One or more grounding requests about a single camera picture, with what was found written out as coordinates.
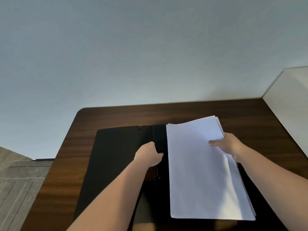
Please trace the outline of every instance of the stack of paper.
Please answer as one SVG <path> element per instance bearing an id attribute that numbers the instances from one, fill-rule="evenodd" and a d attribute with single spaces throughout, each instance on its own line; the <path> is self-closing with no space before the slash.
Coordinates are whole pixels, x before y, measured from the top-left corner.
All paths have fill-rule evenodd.
<path id="1" fill-rule="evenodd" d="M 171 217 L 255 220 L 236 162 L 208 144 L 224 137 L 218 118 L 166 128 Z"/>

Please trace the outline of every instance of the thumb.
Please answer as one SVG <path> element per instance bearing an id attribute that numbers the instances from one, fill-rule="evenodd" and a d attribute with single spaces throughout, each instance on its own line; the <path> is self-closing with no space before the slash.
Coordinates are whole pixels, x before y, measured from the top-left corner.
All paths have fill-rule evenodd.
<path id="1" fill-rule="evenodd" d="M 218 147 L 220 144 L 220 140 L 210 140 L 209 144 L 214 147 Z"/>

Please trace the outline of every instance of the wooden table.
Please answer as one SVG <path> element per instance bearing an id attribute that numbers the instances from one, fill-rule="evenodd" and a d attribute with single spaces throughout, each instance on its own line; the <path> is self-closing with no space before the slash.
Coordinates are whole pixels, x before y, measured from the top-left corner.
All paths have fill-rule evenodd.
<path id="1" fill-rule="evenodd" d="M 76 114 L 21 230 L 61 231 L 71 225 L 98 129 L 177 124 L 212 115 L 219 117 L 225 132 L 308 178 L 307 157 L 261 98 L 84 108 Z"/>

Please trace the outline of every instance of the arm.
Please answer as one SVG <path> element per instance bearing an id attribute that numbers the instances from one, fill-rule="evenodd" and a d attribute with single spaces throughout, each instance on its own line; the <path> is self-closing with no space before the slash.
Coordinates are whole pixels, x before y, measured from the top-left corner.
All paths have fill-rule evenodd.
<path id="1" fill-rule="evenodd" d="M 149 167 L 157 165 L 163 153 L 153 142 L 142 145 L 134 160 L 83 211 L 67 231 L 126 231 Z"/>
<path id="2" fill-rule="evenodd" d="M 209 141 L 232 155 L 289 230 L 308 230 L 308 180 L 302 178 L 245 146 L 233 134 Z"/>

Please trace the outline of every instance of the forearm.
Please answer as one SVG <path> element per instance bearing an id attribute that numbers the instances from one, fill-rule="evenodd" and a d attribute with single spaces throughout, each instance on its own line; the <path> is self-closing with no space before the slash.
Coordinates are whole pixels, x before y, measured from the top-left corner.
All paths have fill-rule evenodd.
<path id="1" fill-rule="evenodd" d="M 240 162 L 284 225 L 289 230 L 308 230 L 308 180 L 246 146 Z"/>
<path id="2" fill-rule="evenodd" d="M 148 167 L 133 160 L 71 225 L 68 231 L 126 231 Z"/>

